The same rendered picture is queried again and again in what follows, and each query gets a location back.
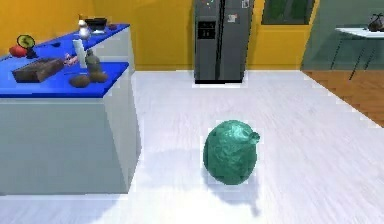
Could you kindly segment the silver kettle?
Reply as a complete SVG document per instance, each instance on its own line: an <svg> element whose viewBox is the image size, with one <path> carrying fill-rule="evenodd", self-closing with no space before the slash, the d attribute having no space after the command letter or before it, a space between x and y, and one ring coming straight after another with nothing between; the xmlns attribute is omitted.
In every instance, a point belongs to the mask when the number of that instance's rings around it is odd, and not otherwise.
<svg viewBox="0 0 384 224"><path fill-rule="evenodd" d="M90 31L88 29L88 25L85 22L85 17L83 15L79 15L79 20L78 20L78 26L79 26L79 37L82 40L88 40L90 37Z"/></svg>

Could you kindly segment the grey-brown bottle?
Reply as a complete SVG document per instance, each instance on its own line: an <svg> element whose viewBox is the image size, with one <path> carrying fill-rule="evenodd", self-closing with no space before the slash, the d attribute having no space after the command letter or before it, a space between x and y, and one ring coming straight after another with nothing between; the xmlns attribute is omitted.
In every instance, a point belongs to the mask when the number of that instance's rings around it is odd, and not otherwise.
<svg viewBox="0 0 384 224"><path fill-rule="evenodd" d="M100 72L101 71L100 60L93 53L92 49L88 49L86 51L85 62L86 62L87 69L89 72Z"/></svg>

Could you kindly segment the brown potato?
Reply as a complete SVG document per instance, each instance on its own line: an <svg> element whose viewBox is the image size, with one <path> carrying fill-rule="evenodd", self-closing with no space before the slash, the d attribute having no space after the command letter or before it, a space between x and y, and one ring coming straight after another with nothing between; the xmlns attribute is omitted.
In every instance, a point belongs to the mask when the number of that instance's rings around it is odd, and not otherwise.
<svg viewBox="0 0 384 224"><path fill-rule="evenodd" d="M69 84L74 88L86 88L90 84L87 75L77 75L69 80Z"/></svg>
<svg viewBox="0 0 384 224"><path fill-rule="evenodd" d="M108 75L104 72L90 72L88 77L92 83L105 83L108 79Z"/></svg>

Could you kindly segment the green tied garbage bag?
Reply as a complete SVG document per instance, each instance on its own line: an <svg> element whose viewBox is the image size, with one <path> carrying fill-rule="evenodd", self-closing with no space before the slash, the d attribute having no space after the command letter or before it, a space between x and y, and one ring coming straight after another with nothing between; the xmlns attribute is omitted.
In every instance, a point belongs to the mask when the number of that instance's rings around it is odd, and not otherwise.
<svg viewBox="0 0 384 224"><path fill-rule="evenodd" d="M225 185L239 185L253 172L260 135L238 120L223 121L208 134L203 164L208 173Z"/></svg>

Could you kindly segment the blue-topped white kitchen counter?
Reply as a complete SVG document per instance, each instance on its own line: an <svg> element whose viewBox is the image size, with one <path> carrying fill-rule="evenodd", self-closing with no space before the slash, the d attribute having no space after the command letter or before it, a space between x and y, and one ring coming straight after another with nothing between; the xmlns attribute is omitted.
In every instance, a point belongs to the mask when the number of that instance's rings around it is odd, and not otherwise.
<svg viewBox="0 0 384 224"><path fill-rule="evenodd" d="M140 155L129 25L84 45L106 82L74 88L73 65L41 83L18 83L25 58L0 59L0 195L122 194Z"/></svg>

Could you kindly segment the white table with black legs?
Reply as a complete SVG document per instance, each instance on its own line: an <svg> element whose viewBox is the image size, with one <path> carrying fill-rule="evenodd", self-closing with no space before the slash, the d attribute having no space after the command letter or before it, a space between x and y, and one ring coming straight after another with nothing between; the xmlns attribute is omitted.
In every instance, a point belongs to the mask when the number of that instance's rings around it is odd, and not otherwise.
<svg viewBox="0 0 384 224"><path fill-rule="evenodd" d="M368 28L363 27L337 27L335 31L340 34L339 42L333 55L330 69L333 70L336 59L345 41L357 41L360 47L358 56L353 64L353 69L349 75L349 81L353 79L357 71L357 67L370 44L377 41L384 41L384 29L378 31L370 31Z"/></svg>

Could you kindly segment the white paper towel roll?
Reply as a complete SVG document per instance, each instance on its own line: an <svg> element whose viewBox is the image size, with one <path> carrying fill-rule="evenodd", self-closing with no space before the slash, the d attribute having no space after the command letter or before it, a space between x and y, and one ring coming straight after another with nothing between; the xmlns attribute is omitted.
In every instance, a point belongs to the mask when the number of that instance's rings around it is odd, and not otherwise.
<svg viewBox="0 0 384 224"><path fill-rule="evenodd" d="M84 49L82 40L81 39L73 40L73 46L74 46L80 67L86 68L87 67L86 61L85 61L86 51Z"/></svg>

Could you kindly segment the brown bread loaf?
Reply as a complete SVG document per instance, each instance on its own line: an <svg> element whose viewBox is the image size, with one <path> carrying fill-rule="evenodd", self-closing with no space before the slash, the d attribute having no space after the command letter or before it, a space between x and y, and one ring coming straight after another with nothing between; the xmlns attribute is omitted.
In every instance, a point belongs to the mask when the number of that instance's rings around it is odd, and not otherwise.
<svg viewBox="0 0 384 224"><path fill-rule="evenodd" d="M64 68L60 58L42 58L12 71L17 83L41 83Z"/></svg>

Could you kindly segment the red tomato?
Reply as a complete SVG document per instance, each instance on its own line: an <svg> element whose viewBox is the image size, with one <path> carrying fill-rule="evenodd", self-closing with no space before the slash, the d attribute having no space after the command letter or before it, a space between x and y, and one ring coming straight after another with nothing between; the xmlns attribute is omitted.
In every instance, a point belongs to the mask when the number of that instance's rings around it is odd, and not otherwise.
<svg viewBox="0 0 384 224"><path fill-rule="evenodd" d="M27 50L19 45L15 45L9 49L9 53L13 57L22 58L27 54Z"/></svg>

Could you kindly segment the dark house plant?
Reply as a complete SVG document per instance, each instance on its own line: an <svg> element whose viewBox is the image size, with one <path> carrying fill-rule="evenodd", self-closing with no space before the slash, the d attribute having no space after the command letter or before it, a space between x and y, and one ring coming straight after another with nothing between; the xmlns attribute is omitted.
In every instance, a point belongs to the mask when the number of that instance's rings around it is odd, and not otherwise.
<svg viewBox="0 0 384 224"><path fill-rule="evenodd" d="M373 14L368 24L368 30L371 32L384 32L384 14Z"/></svg>

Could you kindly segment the grey double-door fridge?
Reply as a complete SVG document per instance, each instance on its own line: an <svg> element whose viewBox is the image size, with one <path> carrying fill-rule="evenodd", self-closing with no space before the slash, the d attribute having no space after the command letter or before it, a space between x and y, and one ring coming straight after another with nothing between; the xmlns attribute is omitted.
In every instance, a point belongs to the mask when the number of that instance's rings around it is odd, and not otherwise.
<svg viewBox="0 0 384 224"><path fill-rule="evenodd" d="M254 0L194 0L196 84L241 83Z"/></svg>

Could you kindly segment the black pan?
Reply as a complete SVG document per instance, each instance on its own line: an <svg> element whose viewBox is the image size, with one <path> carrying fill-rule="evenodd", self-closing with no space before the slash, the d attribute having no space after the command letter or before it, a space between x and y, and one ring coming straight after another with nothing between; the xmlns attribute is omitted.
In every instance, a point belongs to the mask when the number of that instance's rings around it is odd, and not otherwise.
<svg viewBox="0 0 384 224"><path fill-rule="evenodd" d="M92 18L92 19L86 19L86 24L92 31L96 30L104 30L107 24L106 18Z"/></svg>

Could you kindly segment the dark window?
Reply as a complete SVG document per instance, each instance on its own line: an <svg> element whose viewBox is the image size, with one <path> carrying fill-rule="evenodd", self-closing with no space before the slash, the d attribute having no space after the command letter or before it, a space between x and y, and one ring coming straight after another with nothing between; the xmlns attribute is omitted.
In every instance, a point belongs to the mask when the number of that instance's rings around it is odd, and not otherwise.
<svg viewBox="0 0 384 224"><path fill-rule="evenodd" d="M265 0L263 25L308 25L315 0Z"/></svg>

